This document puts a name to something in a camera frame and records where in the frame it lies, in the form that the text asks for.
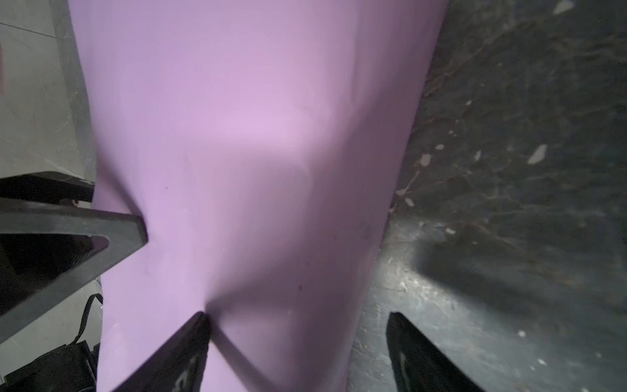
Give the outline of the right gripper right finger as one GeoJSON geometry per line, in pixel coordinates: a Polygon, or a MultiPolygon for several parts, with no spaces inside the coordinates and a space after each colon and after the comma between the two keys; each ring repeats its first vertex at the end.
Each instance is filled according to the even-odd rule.
{"type": "Polygon", "coordinates": [[[386,343],[400,392],[483,392],[403,314],[388,318],[386,343]]]}

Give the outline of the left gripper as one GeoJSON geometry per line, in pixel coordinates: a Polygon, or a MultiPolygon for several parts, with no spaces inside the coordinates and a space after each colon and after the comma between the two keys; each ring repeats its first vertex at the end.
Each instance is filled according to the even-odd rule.
{"type": "MultiPolygon", "coordinates": [[[[1,339],[6,341],[148,242],[141,217],[16,199],[1,201],[1,339]]],[[[94,391],[100,344],[77,336],[4,377],[7,392],[94,391]]]]}

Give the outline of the pink wrapping paper sheet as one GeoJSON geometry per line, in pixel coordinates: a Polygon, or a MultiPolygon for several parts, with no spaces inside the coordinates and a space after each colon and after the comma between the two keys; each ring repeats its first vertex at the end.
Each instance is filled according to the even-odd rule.
{"type": "Polygon", "coordinates": [[[102,275],[97,388],[193,314],[205,391],[343,391],[445,1],[72,1],[102,275]]]}

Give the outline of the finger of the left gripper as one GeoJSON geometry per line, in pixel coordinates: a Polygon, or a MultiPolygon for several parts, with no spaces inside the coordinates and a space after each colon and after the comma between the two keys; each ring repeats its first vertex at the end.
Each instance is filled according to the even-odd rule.
{"type": "Polygon", "coordinates": [[[90,203],[94,183],[57,171],[42,171],[1,179],[1,197],[58,204],[64,199],[90,203]]]}

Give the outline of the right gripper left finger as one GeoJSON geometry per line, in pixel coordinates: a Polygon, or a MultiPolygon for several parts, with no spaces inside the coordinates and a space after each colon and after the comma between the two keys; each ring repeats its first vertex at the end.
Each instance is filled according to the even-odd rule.
{"type": "Polygon", "coordinates": [[[115,392],[199,392],[212,325],[198,312],[115,392]]]}

